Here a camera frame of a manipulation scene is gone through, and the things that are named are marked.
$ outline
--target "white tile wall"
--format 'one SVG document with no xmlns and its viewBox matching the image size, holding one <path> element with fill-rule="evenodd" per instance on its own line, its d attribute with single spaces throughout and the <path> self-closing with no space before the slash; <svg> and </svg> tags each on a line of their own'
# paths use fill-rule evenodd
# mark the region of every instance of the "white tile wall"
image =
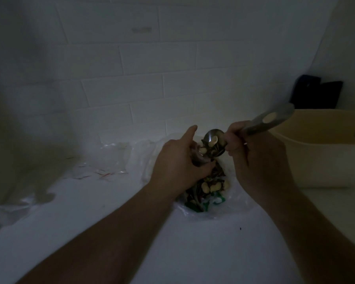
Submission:
<svg viewBox="0 0 355 284">
<path fill-rule="evenodd" d="M 124 74 L 194 70 L 196 43 L 151 43 L 120 46 Z"/>
<path fill-rule="evenodd" d="M 309 72 L 323 81 L 344 81 L 338 108 L 355 110 L 355 0 L 339 0 Z"/>
<path fill-rule="evenodd" d="M 82 82 L 93 107 L 163 98 L 160 74 L 86 79 Z"/>
<path fill-rule="evenodd" d="M 1 99 L 40 150 L 226 129 L 289 98 L 336 1 L 0 0 Z"/>
</svg>

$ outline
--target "hand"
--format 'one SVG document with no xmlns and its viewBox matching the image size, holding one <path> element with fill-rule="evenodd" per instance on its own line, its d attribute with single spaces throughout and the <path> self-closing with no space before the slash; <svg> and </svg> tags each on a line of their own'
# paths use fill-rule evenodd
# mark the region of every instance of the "hand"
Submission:
<svg viewBox="0 0 355 284">
<path fill-rule="evenodd" d="M 233 157 L 241 186 L 260 205 L 295 191 L 284 143 L 268 132 L 240 135 L 246 123 L 233 123 L 225 133 L 225 149 Z"/>
<path fill-rule="evenodd" d="M 173 199 L 201 178 L 208 176 L 215 166 L 209 162 L 201 167 L 192 164 L 190 147 L 197 126 L 191 126 L 179 140 L 169 140 L 159 153 L 150 179 L 152 189 L 160 189 Z"/>
</svg>

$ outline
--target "spoon handle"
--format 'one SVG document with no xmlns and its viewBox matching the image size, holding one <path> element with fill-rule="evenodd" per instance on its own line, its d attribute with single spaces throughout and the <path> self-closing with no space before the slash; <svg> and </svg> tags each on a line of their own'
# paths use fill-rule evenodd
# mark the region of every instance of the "spoon handle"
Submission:
<svg viewBox="0 0 355 284">
<path fill-rule="evenodd" d="M 285 122 L 294 113 L 294 105 L 286 103 L 266 111 L 252 121 L 250 121 L 242 130 L 241 134 L 252 135 L 267 131 L 275 126 Z"/>
</svg>

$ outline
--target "nut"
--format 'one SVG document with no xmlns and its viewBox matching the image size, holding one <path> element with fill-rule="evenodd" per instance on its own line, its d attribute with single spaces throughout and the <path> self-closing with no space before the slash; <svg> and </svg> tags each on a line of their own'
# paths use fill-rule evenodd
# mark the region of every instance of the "nut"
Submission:
<svg viewBox="0 0 355 284">
<path fill-rule="evenodd" d="M 204 147 L 199 148 L 199 152 L 204 155 L 207 152 L 207 149 Z"/>
<path fill-rule="evenodd" d="M 229 187 L 230 187 L 230 183 L 227 180 L 225 180 L 224 181 L 224 190 L 227 190 Z"/>
<path fill-rule="evenodd" d="M 220 182 L 217 182 L 216 184 L 210 186 L 210 192 L 219 191 L 221 187 L 222 184 Z"/>
<path fill-rule="evenodd" d="M 210 193 L 208 183 L 206 182 L 203 182 L 203 184 L 201 185 L 201 189 L 203 190 L 204 193 Z"/>
<path fill-rule="evenodd" d="M 217 142 L 218 142 L 218 136 L 215 135 L 215 136 L 213 136 L 213 138 L 208 143 L 208 146 L 209 147 L 213 147 Z"/>
</svg>

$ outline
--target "forearm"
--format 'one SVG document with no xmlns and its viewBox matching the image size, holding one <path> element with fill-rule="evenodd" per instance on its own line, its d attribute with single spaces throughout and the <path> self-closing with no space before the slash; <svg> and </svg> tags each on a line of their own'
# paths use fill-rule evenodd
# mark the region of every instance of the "forearm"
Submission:
<svg viewBox="0 0 355 284">
<path fill-rule="evenodd" d="M 264 208 L 307 283 L 355 282 L 355 245 L 300 191 L 271 199 Z"/>
<path fill-rule="evenodd" d="M 145 186 L 78 235 L 19 283 L 126 283 L 142 261 L 173 198 Z"/>
</svg>

